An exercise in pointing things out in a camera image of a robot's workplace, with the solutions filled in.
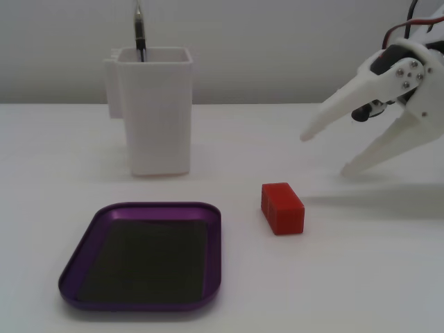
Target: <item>white container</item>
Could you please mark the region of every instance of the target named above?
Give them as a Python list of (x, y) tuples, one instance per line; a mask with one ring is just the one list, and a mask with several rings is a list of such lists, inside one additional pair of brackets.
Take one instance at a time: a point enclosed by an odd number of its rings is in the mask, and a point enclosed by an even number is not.
[(111, 118), (125, 122), (130, 168), (136, 176), (189, 172), (192, 65), (186, 49), (153, 47), (147, 62), (135, 48), (104, 60)]

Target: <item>white robotic claw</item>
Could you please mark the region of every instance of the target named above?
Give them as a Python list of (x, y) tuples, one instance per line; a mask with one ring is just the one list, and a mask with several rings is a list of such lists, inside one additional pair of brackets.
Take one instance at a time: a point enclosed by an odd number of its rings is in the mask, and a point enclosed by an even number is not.
[(344, 166), (341, 171), (344, 176), (434, 141), (444, 133), (443, 54), (411, 40), (397, 40), (387, 50), (367, 59), (358, 68), (356, 77), (321, 104), (321, 113), (300, 139), (313, 138), (353, 110), (361, 114), (367, 112), (362, 120), (365, 121), (384, 111), (386, 102), (390, 101), (400, 104), (404, 113), (363, 153)]

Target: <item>white tabletop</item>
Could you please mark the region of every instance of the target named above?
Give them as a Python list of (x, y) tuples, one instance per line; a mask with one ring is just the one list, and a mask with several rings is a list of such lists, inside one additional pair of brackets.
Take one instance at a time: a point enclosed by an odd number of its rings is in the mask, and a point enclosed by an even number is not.
[[(191, 173), (134, 178), (123, 124), (105, 105), (0, 106), (0, 331), (442, 332), (444, 146), (354, 179), (340, 168), (399, 114), (346, 117), (298, 137), (315, 105), (193, 111)], [(288, 182), (302, 235), (276, 237), (261, 185)], [(121, 201), (199, 200), (222, 212), (217, 299), (185, 314), (89, 313), (58, 278), (94, 213)]]

